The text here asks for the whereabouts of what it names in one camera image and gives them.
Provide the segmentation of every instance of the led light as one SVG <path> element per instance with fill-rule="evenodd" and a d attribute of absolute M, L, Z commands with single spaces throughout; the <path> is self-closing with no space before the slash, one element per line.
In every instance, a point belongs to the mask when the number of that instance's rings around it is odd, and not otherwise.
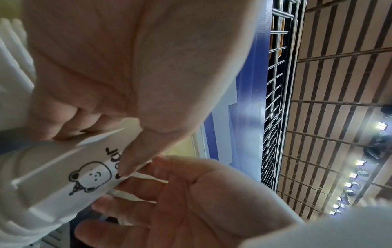
<path fill-rule="evenodd" d="M 388 125 L 385 124 L 384 122 L 378 122 L 376 128 L 377 128 L 378 130 L 381 130 L 381 131 L 382 131 L 382 130 L 385 130 L 385 129 L 387 128 L 387 126 L 388 126 Z"/>
<path fill-rule="evenodd" d="M 363 160 L 356 161 L 356 165 L 359 165 L 359 166 L 363 166 L 365 163 L 366 163 L 366 161 L 363 161 Z"/>

